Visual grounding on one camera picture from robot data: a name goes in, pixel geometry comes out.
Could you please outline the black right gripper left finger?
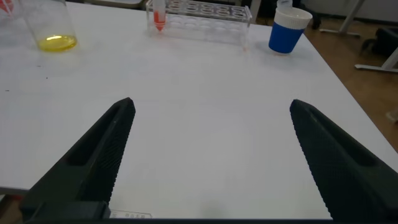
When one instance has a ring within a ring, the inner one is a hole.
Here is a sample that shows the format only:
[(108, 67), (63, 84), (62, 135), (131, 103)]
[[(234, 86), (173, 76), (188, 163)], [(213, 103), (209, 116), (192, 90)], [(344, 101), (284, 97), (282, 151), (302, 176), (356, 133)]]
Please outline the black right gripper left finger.
[(25, 220), (102, 219), (118, 175), (136, 110), (130, 98), (104, 115), (28, 191)]

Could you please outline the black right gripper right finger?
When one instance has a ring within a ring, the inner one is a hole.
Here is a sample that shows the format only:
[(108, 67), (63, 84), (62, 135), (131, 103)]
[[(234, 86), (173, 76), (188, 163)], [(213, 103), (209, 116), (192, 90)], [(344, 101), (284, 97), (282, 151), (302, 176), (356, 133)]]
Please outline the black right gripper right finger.
[(290, 115), (332, 219), (396, 222), (397, 172), (316, 107), (294, 100)]

